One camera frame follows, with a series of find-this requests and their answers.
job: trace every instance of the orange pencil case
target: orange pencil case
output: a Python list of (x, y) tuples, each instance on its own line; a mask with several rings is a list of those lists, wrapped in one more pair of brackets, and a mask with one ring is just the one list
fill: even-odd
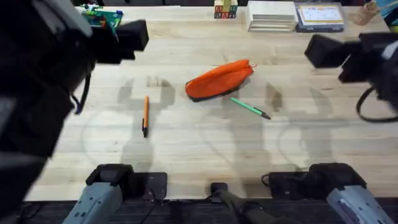
[(185, 85), (185, 92), (194, 102), (227, 95), (238, 90), (252, 73), (249, 60), (227, 63), (189, 81)]

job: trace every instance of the black cable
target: black cable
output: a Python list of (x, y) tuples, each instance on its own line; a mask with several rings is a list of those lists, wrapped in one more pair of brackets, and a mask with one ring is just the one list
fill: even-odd
[(35, 205), (37, 206), (36, 209), (33, 210), (33, 212), (31, 212), (30, 215), (27, 215), (27, 212), (26, 212), (27, 209), (32, 207), (32, 206), (34, 206), (34, 204), (32, 204), (32, 203), (24, 204), (22, 206), (22, 208), (21, 208), (21, 211), (19, 212), (19, 216), (17, 217), (16, 224), (23, 224), (26, 221), (34, 218), (40, 212), (40, 210), (43, 207), (43, 205), (41, 203), (40, 204), (35, 204)]
[(141, 222), (139, 222), (139, 224), (143, 224), (145, 220), (147, 220), (148, 216), (152, 213), (152, 211), (155, 209), (156, 206), (157, 204), (155, 203), (154, 206), (152, 206), (152, 208), (150, 208), (150, 210), (147, 212), (145, 217), (141, 220)]
[(143, 224), (145, 222), (145, 220), (147, 220), (148, 216), (153, 212), (153, 210), (156, 208), (157, 206), (157, 201), (156, 201), (156, 195), (155, 192), (152, 190), (152, 188), (148, 187), (150, 193), (152, 194), (152, 196), (154, 197), (154, 206), (152, 206), (152, 208), (150, 208), (150, 210), (146, 213), (145, 217), (139, 222), (139, 224)]
[(75, 114), (80, 114), (83, 111), (83, 108), (85, 107), (88, 90), (90, 89), (90, 81), (91, 81), (91, 73), (89, 72), (86, 76), (85, 87), (83, 89), (83, 93), (81, 94), (80, 101), (77, 99), (77, 97), (75, 97), (75, 95), (72, 95), (72, 99), (76, 103)]
[(361, 114), (361, 107), (365, 99), (374, 91), (374, 88), (368, 88), (361, 97), (359, 97), (359, 100), (356, 104), (356, 113), (358, 116), (367, 122), (370, 123), (392, 123), (392, 122), (397, 122), (398, 121), (398, 116), (393, 117), (393, 118), (367, 118)]
[(268, 174), (264, 174), (261, 176), (261, 182), (264, 184), (264, 186), (269, 187), (269, 184), (264, 180), (266, 177), (268, 177)]

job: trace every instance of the table surface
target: table surface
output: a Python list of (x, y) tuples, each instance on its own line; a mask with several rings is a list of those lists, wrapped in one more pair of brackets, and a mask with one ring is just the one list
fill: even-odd
[[(217, 21), (212, 7), (110, 9), (123, 10), (124, 21), (146, 19), (149, 44), (135, 61), (96, 66), (83, 114), (66, 120), (56, 153), (27, 200), (76, 200), (91, 171), (104, 163), (166, 172), (168, 198), (203, 198), (212, 182), (227, 182), (242, 197), (269, 197), (263, 174), (345, 162), (376, 196), (398, 196), (398, 125), (358, 118), (354, 107), (368, 84), (342, 85), (340, 69), (315, 70), (303, 54), (312, 34), (246, 32), (245, 7), (237, 19)], [(348, 18), (357, 9), (344, 8)], [(387, 30), (377, 15), (366, 26), (348, 21), (345, 32), (326, 35), (355, 40), (360, 32)], [(258, 66), (238, 92), (200, 103), (188, 99), (187, 81), (244, 58)], [(147, 139), (141, 131), (145, 95)], [(363, 111), (392, 114), (374, 97)]]

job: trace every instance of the stack of books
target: stack of books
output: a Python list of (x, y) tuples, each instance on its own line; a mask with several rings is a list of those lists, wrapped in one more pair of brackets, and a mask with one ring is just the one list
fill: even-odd
[(248, 31), (291, 32), (297, 24), (294, 2), (249, 1), (246, 11)]

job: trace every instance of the green pen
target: green pen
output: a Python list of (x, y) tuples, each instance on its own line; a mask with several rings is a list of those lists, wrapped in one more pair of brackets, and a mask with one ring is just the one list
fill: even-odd
[(232, 100), (233, 102), (235, 102), (235, 103), (237, 103), (237, 104), (243, 106), (244, 108), (246, 108), (246, 109), (248, 109), (248, 110), (251, 110), (252, 112), (255, 112), (256, 114), (262, 116), (263, 118), (271, 119), (265, 112), (263, 112), (263, 111), (261, 111), (261, 110), (255, 108), (255, 107), (252, 107), (252, 106), (250, 106), (250, 105), (247, 105), (247, 104), (243, 103), (242, 101), (236, 99), (235, 97), (231, 97), (231, 100)]

